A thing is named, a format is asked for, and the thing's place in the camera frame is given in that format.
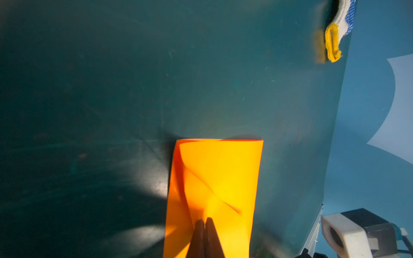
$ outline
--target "cable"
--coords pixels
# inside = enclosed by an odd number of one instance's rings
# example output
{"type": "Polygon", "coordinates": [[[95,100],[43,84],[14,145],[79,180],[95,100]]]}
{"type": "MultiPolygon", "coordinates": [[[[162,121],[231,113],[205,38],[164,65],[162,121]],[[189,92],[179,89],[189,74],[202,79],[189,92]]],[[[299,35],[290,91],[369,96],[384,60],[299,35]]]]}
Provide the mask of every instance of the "cable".
{"type": "Polygon", "coordinates": [[[407,249],[409,249],[409,253],[413,258],[413,246],[409,239],[406,236],[401,236],[401,239],[403,239],[404,244],[406,245],[407,249]]]}

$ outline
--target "orange paper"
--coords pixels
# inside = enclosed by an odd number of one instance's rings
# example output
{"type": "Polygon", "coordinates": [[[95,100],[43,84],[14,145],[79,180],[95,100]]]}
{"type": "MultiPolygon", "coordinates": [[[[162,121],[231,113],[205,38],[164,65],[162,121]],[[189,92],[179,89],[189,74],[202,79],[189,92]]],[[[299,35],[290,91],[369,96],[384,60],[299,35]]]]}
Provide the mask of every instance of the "orange paper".
{"type": "Polygon", "coordinates": [[[211,217],[226,258],[248,258],[263,141],[176,142],[164,258],[185,258],[197,220],[211,217]]]}

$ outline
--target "dark green table surface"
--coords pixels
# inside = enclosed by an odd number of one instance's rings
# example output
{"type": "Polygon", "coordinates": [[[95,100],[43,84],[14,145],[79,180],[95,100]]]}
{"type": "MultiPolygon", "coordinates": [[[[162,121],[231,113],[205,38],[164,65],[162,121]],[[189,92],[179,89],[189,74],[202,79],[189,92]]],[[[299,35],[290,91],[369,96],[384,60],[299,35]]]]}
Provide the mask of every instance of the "dark green table surface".
{"type": "Polygon", "coordinates": [[[261,138],[251,256],[323,199],[349,39],[323,0],[0,3],[0,257],[160,257],[174,143],[261,138]]]}

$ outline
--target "folded orange paper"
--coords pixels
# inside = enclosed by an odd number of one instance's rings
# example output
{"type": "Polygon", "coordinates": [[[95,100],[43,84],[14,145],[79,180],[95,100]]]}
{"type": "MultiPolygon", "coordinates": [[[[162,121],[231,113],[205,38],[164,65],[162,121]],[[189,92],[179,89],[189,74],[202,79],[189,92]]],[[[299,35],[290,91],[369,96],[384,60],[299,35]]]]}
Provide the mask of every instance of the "folded orange paper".
{"type": "Polygon", "coordinates": [[[194,224],[214,220],[226,258],[248,258],[263,141],[176,142],[164,258],[184,258],[194,224]]]}

